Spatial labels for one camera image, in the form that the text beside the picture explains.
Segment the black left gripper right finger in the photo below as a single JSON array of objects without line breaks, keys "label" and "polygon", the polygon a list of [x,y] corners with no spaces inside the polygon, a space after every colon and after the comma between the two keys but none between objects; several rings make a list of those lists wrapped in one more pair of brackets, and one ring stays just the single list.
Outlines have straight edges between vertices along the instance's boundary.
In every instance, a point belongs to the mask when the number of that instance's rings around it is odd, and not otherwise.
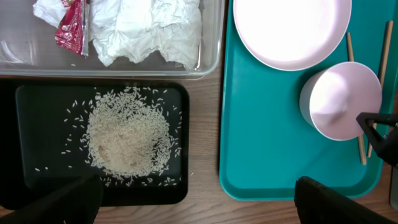
[{"label": "black left gripper right finger", "polygon": [[295,183],[294,203],[301,224],[397,224],[306,176]]}]

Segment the pile of rice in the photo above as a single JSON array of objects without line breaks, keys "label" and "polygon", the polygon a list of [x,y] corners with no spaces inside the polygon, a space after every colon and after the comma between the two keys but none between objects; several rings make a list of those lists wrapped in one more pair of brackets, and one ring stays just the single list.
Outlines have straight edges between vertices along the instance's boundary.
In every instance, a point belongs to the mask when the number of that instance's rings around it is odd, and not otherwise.
[{"label": "pile of rice", "polygon": [[28,182],[98,171],[106,185],[175,185],[182,175],[184,105],[174,88],[39,90],[29,110]]}]

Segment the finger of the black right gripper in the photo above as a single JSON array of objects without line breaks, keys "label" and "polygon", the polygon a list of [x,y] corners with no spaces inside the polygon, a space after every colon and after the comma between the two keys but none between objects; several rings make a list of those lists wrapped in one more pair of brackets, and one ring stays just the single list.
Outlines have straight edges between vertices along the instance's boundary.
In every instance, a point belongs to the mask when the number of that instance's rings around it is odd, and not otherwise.
[{"label": "finger of the black right gripper", "polygon": [[[397,167],[397,115],[362,112],[356,120],[377,156],[389,165]],[[381,135],[373,124],[391,127],[392,131]]]}]

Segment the white napkin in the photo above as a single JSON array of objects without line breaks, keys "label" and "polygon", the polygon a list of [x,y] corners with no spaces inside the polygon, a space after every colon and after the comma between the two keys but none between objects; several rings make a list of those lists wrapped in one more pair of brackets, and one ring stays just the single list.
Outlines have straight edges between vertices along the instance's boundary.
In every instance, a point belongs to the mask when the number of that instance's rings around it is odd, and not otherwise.
[{"label": "white napkin", "polygon": [[[89,43],[105,67],[119,57],[141,63],[158,51],[167,62],[195,68],[202,28],[199,0],[89,2]],[[62,1],[37,1],[33,13],[57,29],[66,9]]]}]

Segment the pink bowl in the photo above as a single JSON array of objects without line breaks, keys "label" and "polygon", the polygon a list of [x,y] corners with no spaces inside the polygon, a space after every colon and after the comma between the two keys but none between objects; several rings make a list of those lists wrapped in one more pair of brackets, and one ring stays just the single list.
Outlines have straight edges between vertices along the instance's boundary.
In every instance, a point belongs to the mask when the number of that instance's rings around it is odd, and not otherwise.
[{"label": "pink bowl", "polygon": [[362,135],[356,117],[378,113],[382,89],[377,75],[358,62],[322,70],[304,84],[299,108],[304,119],[324,137],[347,141]]}]

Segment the red sauce packet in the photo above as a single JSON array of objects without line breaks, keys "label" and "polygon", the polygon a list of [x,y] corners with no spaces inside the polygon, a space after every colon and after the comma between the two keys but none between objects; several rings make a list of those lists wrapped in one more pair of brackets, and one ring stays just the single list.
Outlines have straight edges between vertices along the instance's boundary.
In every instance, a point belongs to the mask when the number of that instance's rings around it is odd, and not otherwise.
[{"label": "red sauce packet", "polygon": [[66,13],[55,33],[55,43],[64,49],[87,57],[89,54],[88,0],[62,0]]}]

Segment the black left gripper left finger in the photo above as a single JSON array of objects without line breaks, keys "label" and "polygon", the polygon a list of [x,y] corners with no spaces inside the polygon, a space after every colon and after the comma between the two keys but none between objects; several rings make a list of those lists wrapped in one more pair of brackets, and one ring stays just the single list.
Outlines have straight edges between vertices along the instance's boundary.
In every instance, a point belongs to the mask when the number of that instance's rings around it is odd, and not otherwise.
[{"label": "black left gripper left finger", "polygon": [[1,217],[7,223],[93,223],[103,199],[98,175],[81,177]]}]

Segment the large pink plate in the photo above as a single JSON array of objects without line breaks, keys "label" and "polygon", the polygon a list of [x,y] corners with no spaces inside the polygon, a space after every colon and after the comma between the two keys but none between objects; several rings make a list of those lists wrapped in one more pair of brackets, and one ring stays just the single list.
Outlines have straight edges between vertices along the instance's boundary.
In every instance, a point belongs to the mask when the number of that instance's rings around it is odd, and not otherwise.
[{"label": "large pink plate", "polygon": [[352,0],[234,0],[233,19],[245,48],[277,70],[324,61],[346,34]]}]

